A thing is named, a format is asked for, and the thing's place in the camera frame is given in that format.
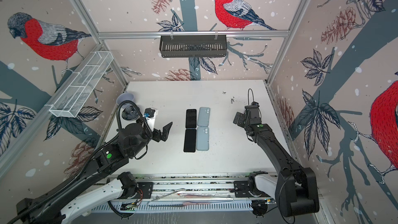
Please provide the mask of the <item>light blue phone case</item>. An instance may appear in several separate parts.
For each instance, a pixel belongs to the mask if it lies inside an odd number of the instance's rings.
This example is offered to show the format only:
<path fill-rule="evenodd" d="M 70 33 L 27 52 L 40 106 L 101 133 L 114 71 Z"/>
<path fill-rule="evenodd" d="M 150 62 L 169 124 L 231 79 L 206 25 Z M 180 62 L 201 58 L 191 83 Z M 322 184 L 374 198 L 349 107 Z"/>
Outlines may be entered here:
<path fill-rule="evenodd" d="M 197 150 L 209 150 L 209 129 L 208 127 L 198 127 L 197 129 Z"/>

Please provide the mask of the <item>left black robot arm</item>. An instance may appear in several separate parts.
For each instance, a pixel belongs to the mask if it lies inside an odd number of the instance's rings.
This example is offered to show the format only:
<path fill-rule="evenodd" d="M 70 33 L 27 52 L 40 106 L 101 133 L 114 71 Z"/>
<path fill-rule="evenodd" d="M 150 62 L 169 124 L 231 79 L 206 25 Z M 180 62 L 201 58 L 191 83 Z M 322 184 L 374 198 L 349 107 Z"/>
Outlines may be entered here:
<path fill-rule="evenodd" d="M 138 154 L 148 148 L 150 141 L 168 139 L 173 124 L 168 123 L 162 130 L 152 128 L 149 121 L 155 120 L 156 115 L 157 111 L 152 108 L 141 113 L 133 101 L 120 103 L 116 110 L 117 134 L 95 150 L 74 177 L 38 198 L 21 200 L 17 204 L 17 216 L 10 223 L 20 220 L 24 224 L 66 224 L 97 204 L 134 196 L 138 188 L 130 172 L 123 172 L 101 188 L 102 199 L 89 200 L 85 191 L 128 164 L 129 160 L 138 160 Z"/>

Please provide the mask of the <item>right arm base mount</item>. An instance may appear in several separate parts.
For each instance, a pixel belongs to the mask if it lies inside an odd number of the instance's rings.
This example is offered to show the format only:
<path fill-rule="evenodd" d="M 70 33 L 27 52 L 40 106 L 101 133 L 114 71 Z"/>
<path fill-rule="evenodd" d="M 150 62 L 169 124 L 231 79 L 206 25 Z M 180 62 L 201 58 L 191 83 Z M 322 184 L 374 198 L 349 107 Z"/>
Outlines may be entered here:
<path fill-rule="evenodd" d="M 235 180 L 233 189 L 230 192 L 236 198 L 271 198 L 268 194 L 252 189 L 246 180 Z"/>

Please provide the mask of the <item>black phone from case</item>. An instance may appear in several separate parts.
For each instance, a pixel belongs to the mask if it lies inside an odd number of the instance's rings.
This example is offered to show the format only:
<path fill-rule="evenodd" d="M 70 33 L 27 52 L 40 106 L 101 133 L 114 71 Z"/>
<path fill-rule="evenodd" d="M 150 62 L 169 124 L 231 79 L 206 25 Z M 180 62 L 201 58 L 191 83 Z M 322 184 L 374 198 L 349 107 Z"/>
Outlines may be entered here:
<path fill-rule="evenodd" d="M 197 130 L 196 129 L 186 129 L 184 136 L 184 152 L 195 152 L 197 142 Z"/>

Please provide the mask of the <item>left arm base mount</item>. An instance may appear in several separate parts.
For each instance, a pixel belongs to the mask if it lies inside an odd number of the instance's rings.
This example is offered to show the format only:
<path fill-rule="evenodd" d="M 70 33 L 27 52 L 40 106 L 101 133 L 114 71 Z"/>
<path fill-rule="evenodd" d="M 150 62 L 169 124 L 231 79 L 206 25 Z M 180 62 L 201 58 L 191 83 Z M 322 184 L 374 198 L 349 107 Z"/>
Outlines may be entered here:
<path fill-rule="evenodd" d="M 152 191 L 153 191 L 153 182 L 145 181 L 145 182 L 138 182 L 135 187 L 124 190 L 122 195 L 117 199 L 151 199 Z"/>

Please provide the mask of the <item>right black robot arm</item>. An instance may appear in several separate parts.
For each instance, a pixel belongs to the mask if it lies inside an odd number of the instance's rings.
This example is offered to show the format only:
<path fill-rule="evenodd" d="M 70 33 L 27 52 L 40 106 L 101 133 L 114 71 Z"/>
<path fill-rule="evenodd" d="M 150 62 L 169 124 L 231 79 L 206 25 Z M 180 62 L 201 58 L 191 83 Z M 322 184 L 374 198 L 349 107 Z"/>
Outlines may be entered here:
<path fill-rule="evenodd" d="M 304 168 L 283 148 L 271 127 L 262 123 L 257 102 L 237 112 L 233 123 L 246 131 L 247 139 L 257 144 L 274 166 L 278 177 L 270 179 L 263 172 L 249 176 L 250 191 L 254 195 L 265 193 L 276 201 L 283 217 L 319 212 L 317 180 L 311 168 Z"/>

